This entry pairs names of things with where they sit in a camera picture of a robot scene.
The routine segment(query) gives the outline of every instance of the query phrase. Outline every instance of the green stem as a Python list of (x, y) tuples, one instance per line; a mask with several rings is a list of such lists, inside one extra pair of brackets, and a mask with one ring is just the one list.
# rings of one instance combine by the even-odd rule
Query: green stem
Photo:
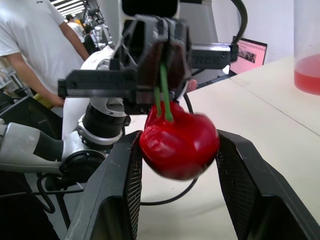
[(170, 97), (169, 97), (169, 89), (168, 89), (168, 78), (167, 78), (167, 69), (164, 64), (160, 65), (160, 81), (161, 88), (163, 92), (163, 101), (164, 101), (164, 117), (168, 122), (174, 121), (174, 116), (171, 113), (170, 109)]
[(162, 114), (162, 111), (161, 111), (160, 87), (158, 86), (154, 88), (154, 98), (155, 98), (155, 106), (156, 106), (156, 115), (160, 116)]

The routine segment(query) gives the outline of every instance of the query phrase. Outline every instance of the yellow object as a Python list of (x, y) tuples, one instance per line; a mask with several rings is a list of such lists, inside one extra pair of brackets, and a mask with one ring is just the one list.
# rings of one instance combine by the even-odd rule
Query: yellow object
[(42, 96), (37, 93), (34, 97), (34, 100), (37, 100), (39, 103), (41, 103), (43, 106), (45, 106), (47, 109), (52, 109), (54, 105), (47, 99), (43, 98)]
[(82, 26), (82, 24), (81, 24), (81, 22), (80, 22), (80, 20), (79, 20), (79, 19), (74, 20), (74, 22), (75, 22), (76, 24), (79, 24), (80, 26)]

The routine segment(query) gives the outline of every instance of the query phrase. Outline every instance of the person's arm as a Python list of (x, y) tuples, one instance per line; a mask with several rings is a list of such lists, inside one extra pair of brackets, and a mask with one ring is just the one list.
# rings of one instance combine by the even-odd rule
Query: person's arm
[(78, 35), (75, 33), (75, 31), (73, 31), (73, 29), (69, 27), (68, 24), (66, 24), (65, 22), (61, 23), (59, 27), (63, 35), (69, 40), (76, 52), (82, 57), (84, 61), (87, 60), (89, 54), (85, 46), (80, 41)]
[(48, 99), (55, 107), (63, 107), (64, 100), (43, 86), (35, 72), (27, 65), (20, 52), (9, 54), (4, 58), (12, 65), (18, 76), (43, 98)]

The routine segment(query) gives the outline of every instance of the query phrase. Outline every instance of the white t-shirt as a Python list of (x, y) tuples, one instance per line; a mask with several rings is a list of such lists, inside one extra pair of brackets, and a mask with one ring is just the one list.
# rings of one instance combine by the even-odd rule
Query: white t-shirt
[(21, 52), (54, 94), (58, 80), (84, 62), (59, 28), (63, 22), (49, 0), (0, 0), (0, 56)]
[(85, 38), (83, 35), (84, 28), (75, 22), (68, 22), (68, 25), (78, 35), (80, 41), (84, 43), (85, 42)]

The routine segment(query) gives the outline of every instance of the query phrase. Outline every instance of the black cable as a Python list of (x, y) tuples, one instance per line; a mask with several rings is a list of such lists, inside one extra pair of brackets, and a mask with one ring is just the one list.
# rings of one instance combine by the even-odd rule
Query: black cable
[[(47, 195), (64, 195), (64, 194), (82, 193), (83, 191), (84, 191), (84, 189), (69, 190), (69, 191), (45, 191), (45, 194), (47, 194)], [(17, 193), (12, 193), (12, 194), (0, 195), (0, 200), (7, 199), (7, 198), (12, 198), (12, 197), (28, 196), (28, 195), (40, 196), (41, 193), (37, 192), (37, 191), (17, 192)]]
[(42, 180), (49, 177), (51, 174), (46, 173), (41, 175), (38, 180), (36, 181), (36, 186), (39, 190), (39, 193), (41, 194), (41, 196), (43, 197), (44, 201), (46, 202), (46, 204), (48, 204), (48, 206), (44, 205), (41, 201), (42, 204), (42, 208), (44, 211), (46, 211), (48, 214), (53, 214), (56, 211), (55, 205), (54, 203), (51, 201), (51, 199), (49, 198), (49, 196), (46, 194), (44, 187), (42, 186)]
[(198, 70), (194, 71), (194, 72), (191, 74), (191, 76), (194, 77), (195, 75), (198, 75), (198, 74), (202, 73), (204, 70), (205, 70), (205, 69), (198, 69)]
[(184, 100), (185, 100), (186, 106), (188, 107), (189, 113), (190, 113), (190, 114), (194, 114), (194, 110), (193, 110), (193, 108), (192, 108), (191, 101), (190, 101), (190, 99), (189, 99), (188, 94), (185, 93), (185, 94), (183, 95), (183, 98), (184, 98)]
[[(192, 105), (191, 105), (191, 102), (190, 102), (190, 99), (188, 97), (188, 94), (185, 93), (183, 95), (183, 98), (186, 102), (186, 105), (188, 107), (188, 110), (189, 110), (189, 113), (190, 114), (194, 114), (194, 110), (192, 108)], [(170, 198), (170, 199), (167, 199), (167, 200), (163, 200), (163, 201), (155, 201), (155, 202), (140, 202), (140, 205), (141, 206), (159, 206), (159, 205), (164, 205), (164, 204), (169, 204), (169, 203), (172, 203), (180, 198), (182, 198), (184, 195), (186, 195), (188, 192), (190, 192), (190, 190), (195, 186), (196, 182), (198, 181), (198, 177), (196, 177), (195, 179), (193, 179), (193, 181), (190, 183), (190, 185), (182, 192), (180, 193), (179, 195), (173, 197), (173, 198)]]
[[(25, 196), (32, 195), (34, 197), (34, 199), (42, 206), (42, 209), (44, 211), (48, 212), (49, 214), (53, 214), (56, 211), (54, 204), (52, 203), (52, 201), (50, 200), (50, 198), (48, 196), (47, 196), (47, 198), (45, 198), (45, 197), (43, 197), (43, 194), (40, 194), (40, 195), (42, 195), (42, 197), (44, 198), (45, 202), (48, 204), (49, 207), (47, 207), (42, 201), (39, 200), (39, 198), (37, 198), (35, 195), (33, 195), (30, 188), (28, 188), (25, 184), (23, 184), (18, 178), (16, 178), (16, 176), (14, 176), (13, 174), (11, 174), (10, 172), (7, 172), (7, 171), (5, 171), (4, 173), (6, 173), (17, 185), (19, 185), (21, 188), (24, 189), (25, 192), (23, 192), (23, 194)], [(47, 177), (47, 176), (45, 176), (45, 177), (43, 177), (43, 176), (40, 176), (40, 178), (38, 178), (38, 181), (39, 181), (39, 179), (42, 180), (43, 178)], [(9, 196), (13, 195), (12, 197), (14, 197), (15, 194), (16, 193), (8, 194), (8, 195)]]
[(168, 200), (163, 200), (163, 201), (155, 201), (155, 202), (141, 202), (140, 205), (141, 206), (159, 206), (159, 205), (164, 205), (164, 204), (169, 204), (172, 203), (180, 198), (182, 198), (184, 195), (186, 195), (196, 184), (196, 182), (198, 181), (198, 178), (193, 179), (193, 181), (191, 182), (191, 184), (186, 188), (186, 190), (184, 190), (182, 193), (180, 193), (179, 195), (170, 198)]
[(241, 37), (243, 36), (243, 34), (245, 33), (245, 30), (247, 28), (248, 12), (247, 12), (246, 6), (242, 2), (242, 0), (231, 0), (231, 1), (238, 9), (239, 14), (241, 16), (241, 25), (240, 25), (239, 32), (237, 33), (237, 35), (235, 36), (235, 38), (232, 41), (233, 44), (236, 44), (241, 39)]

